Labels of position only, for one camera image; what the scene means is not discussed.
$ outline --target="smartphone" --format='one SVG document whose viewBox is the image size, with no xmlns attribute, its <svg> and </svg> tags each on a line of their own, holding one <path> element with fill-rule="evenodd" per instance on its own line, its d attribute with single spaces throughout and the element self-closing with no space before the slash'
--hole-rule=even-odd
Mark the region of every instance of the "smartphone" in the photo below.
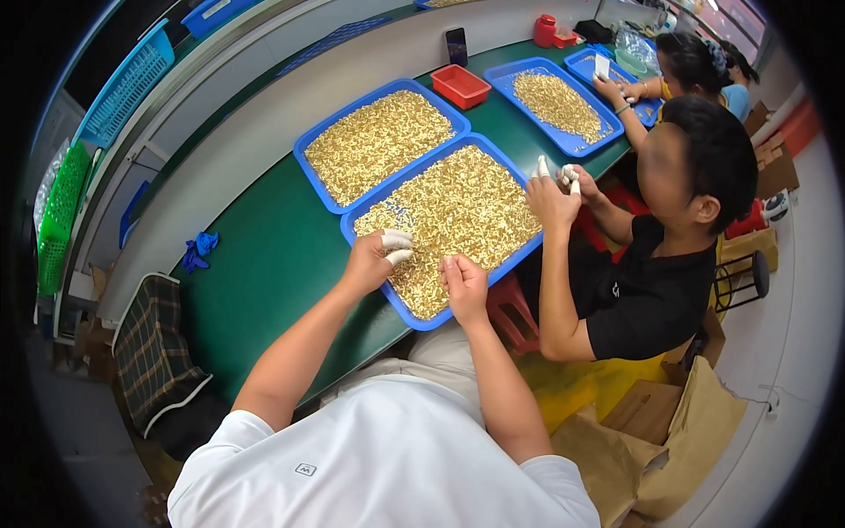
<svg viewBox="0 0 845 528">
<path fill-rule="evenodd" d="M 466 36 L 463 28 L 446 31 L 446 49 L 449 51 L 449 64 L 466 68 Z"/>
</svg>

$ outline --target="hand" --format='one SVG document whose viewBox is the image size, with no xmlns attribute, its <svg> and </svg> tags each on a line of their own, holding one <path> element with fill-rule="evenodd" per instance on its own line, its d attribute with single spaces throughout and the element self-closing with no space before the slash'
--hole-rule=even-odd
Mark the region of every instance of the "hand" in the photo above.
<svg viewBox="0 0 845 528">
<path fill-rule="evenodd" d="M 573 165 L 572 170 L 578 173 L 578 183 L 581 186 L 581 203 L 584 205 L 595 204 L 602 197 L 602 191 L 598 190 L 596 181 L 593 180 L 590 173 L 585 171 L 584 167 L 580 165 Z M 555 174 L 558 181 L 561 180 L 561 171 L 563 171 L 563 169 L 558 170 Z"/>
<path fill-rule="evenodd" d="M 581 193 L 575 191 L 563 194 L 557 184 L 550 177 L 531 178 L 526 184 L 526 202 L 534 215 L 540 220 L 546 232 L 572 227 L 581 207 Z"/>
<path fill-rule="evenodd" d="M 346 271 L 338 286 L 357 299 L 381 286 L 393 267 L 413 255 L 412 236 L 396 229 L 380 229 L 352 244 Z M 385 249 L 396 249 L 383 256 Z"/>
<path fill-rule="evenodd" d="M 449 293 L 449 306 L 458 323 L 467 326 L 489 321 L 487 272 L 463 254 L 446 257 L 437 267 L 440 284 Z"/>
<path fill-rule="evenodd" d="M 630 97 L 634 99 L 634 102 L 637 102 L 646 95 L 646 85 L 643 83 L 626 84 L 622 87 L 622 93 L 626 101 Z"/>
<path fill-rule="evenodd" d="M 592 76 L 592 85 L 596 87 L 596 91 L 601 94 L 608 102 L 613 105 L 616 110 L 625 104 L 625 98 L 622 92 L 619 91 L 619 85 L 612 80 L 602 80 L 597 76 Z"/>
</svg>

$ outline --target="plaid cushion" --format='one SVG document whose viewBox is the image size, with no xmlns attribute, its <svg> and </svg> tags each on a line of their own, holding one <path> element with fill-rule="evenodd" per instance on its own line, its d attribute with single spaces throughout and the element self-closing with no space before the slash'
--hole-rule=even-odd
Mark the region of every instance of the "plaid cushion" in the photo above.
<svg viewBox="0 0 845 528">
<path fill-rule="evenodd" d="M 184 401 L 208 377 L 191 363 L 180 319 L 179 284 L 148 275 L 117 330 L 117 376 L 142 435 L 159 411 Z"/>
</svg>

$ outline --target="green workbench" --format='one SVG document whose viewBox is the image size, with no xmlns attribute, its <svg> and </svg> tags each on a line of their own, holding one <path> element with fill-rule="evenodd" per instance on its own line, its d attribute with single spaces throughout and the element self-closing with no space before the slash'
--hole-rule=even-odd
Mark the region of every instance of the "green workbench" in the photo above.
<svg viewBox="0 0 845 528">
<path fill-rule="evenodd" d="M 530 41 L 470 57 L 479 77 L 485 69 L 542 56 L 562 64 L 575 46 L 544 50 Z M 430 87 L 428 74 L 417 80 Z M 540 154 L 558 166 L 581 163 L 601 176 L 630 144 L 624 137 L 585 158 L 569 158 L 496 90 L 486 102 L 463 112 L 472 131 L 493 141 L 520 169 L 529 172 Z M 340 217 L 325 209 L 293 155 L 285 156 L 241 194 L 208 228 L 220 246 L 206 260 L 209 269 L 182 281 L 183 329 L 191 357 L 224 400 L 234 401 L 267 346 L 293 325 L 341 277 L 349 244 Z M 410 329 L 376 291 L 351 313 L 301 403 L 396 343 Z"/>
</svg>

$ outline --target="hair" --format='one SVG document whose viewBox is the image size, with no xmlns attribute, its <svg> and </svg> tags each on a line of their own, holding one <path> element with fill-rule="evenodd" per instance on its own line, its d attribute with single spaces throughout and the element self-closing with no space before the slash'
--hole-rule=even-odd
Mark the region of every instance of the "hair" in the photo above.
<svg viewBox="0 0 845 528">
<path fill-rule="evenodd" d="M 703 41 L 685 31 L 662 33 L 656 39 L 657 50 L 669 60 L 669 72 L 686 92 L 698 84 L 707 94 L 716 95 L 731 84 L 722 48 L 713 41 Z"/>
<path fill-rule="evenodd" d="M 663 122 L 687 135 L 687 167 L 692 198 L 712 196 L 721 210 L 712 234 L 748 216 L 757 191 L 757 158 L 743 124 L 727 108 L 691 95 L 674 97 L 663 106 Z"/>
<path fill-rule="evenodd" d="M 719 41 L 719 44 L 722 46 L 722 49 L 725 51 L 725 56 L 728 58 L 728 69 L 733 68 L 734 66 L 739 66 L 739 71 L 742 72 L 742 75 L 746 79 L 753 80 L 757 84 L 760 83 L 760 75 L 751 67 L 750 64 L 748 64 L 748 60 L 739 48 L 728 41 Z"/>
</svg>

